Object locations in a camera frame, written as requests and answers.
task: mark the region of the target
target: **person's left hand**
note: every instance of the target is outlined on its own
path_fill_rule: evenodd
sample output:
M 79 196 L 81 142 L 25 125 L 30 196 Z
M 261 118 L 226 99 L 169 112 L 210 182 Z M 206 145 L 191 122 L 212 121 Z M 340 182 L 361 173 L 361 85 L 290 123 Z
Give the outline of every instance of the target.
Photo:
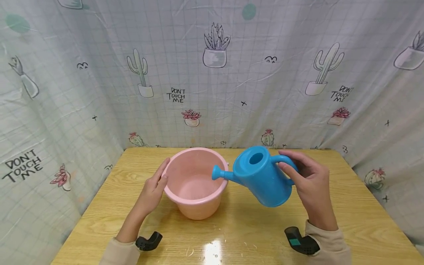
M 147 216 L 159 205 L 163 190 L 168 183 L 167 176 L 162 176 L 162 173 L 169 164 L 169 160 L 169 158 L 165 159 L 155 174 L 146 180 L 143 190 L 134 205 L 133 211 L 139 212 L 142 216 Z

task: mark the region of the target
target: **teal circle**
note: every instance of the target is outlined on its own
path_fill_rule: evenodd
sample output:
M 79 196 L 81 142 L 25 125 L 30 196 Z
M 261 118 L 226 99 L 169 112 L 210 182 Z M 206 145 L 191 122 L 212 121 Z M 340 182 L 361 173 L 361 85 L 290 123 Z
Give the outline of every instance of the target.
M 256 15 L 256 6 L 254 4 L 247 4 L 243 8 L 242 16 L 245 20 L 251 20 Z
M 17 33 L 27 33 L 31 29 L 28 21 L 20 15 L 8 14 L 5 21 L 9 29 Z

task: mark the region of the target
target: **sleeve cuff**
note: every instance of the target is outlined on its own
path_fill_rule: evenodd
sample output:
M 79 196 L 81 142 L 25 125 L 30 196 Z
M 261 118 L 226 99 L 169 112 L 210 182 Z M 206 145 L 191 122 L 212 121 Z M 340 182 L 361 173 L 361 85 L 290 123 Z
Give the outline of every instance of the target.
M 309 220 L 306 220 L 305 234 L 312 237 L 318 243 L 320 251 L 340 252 L 349 248 L 344 241 L 343 232 L 340 229 L 337 231 L 325 231 L 313 226 L 309 223 Z
M 103 254 L 101 265 L 137 264 L 140 252 L 134 242 L 121 243 L 115 238 L 109 241 Z

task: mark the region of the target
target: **white curtain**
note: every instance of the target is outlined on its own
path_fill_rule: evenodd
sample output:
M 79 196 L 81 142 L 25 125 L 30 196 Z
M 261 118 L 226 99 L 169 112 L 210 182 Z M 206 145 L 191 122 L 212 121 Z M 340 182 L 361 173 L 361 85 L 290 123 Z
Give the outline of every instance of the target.
M 424 254 L 422 0 L 0 7 L 2 264 L 49 264 L 134 146 L 335 149 Z

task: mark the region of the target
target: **watering can spout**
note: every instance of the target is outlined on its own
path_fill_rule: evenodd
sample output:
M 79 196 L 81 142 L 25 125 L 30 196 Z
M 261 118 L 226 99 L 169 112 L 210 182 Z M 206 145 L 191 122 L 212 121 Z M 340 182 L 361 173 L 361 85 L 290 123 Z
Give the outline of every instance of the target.
M 224 179 L 226 179 L 226 180 L 230 180 L 230 181 L 232 181 L 232 182 L 235 182 L 235 183 L 237 183 L 237 184 L 240 184 L 240 185 L 242 185 L 242 186 L 244 186 L 241 182 L 240 182 L 240 180 L 238 179 L 238 177 L 236 177 L 235 175 L 234 175 L 234 173 L 233 172 L 231 172 L 231 171 L 224 171 L 224 170 L 221 170 L 220 168 L 219 168 L 219 166 L 214 166 L 213 167 L 213 171 L 212 171 L 212 179 L 213 180 L 216 180 L 216 179 L 218 179 L 218 178 L 224 178 Z

